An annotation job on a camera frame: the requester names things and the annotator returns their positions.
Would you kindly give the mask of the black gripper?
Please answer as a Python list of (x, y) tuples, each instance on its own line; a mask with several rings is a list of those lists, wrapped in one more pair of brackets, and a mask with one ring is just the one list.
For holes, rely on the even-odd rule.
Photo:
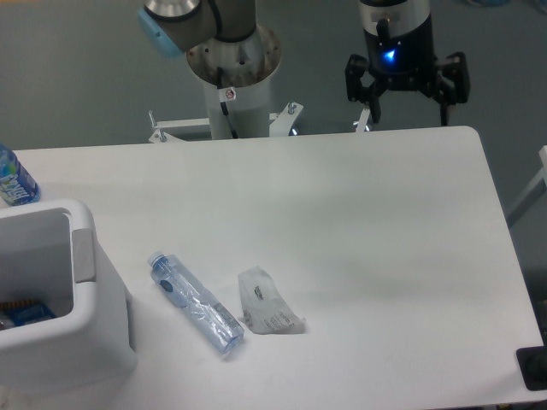
[[(467, 57), (455, 52), (437, 59), (429, 12), (363, 12), (362, 27), (368, 58), (350, 55), (346, 64), (347, 98), (368, 106), (372, 121), (381, 118), (379, 95), (385, 91), (431, 93), (447, 126), (450, 107), (468, 101), (471, 83)], [(365, 86), (363, 76), (373, 81)]]

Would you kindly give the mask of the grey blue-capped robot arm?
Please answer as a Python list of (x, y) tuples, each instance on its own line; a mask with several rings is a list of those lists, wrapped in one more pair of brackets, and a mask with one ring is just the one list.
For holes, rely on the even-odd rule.
[[(210, 39), (241, 44), (258, 30), (253, 1), (147, 1), (144, 18), (158, 26), (181, 51)], [(448, 109), (466, 103), (470, 79), (466, 56), (439, 60), (433, 49), (428, 1), (361, 1), (359, 13), (368, 56), (352, 55), (345, 68), (347, 97), (379, 122), (385, 91), (419, 91)]]

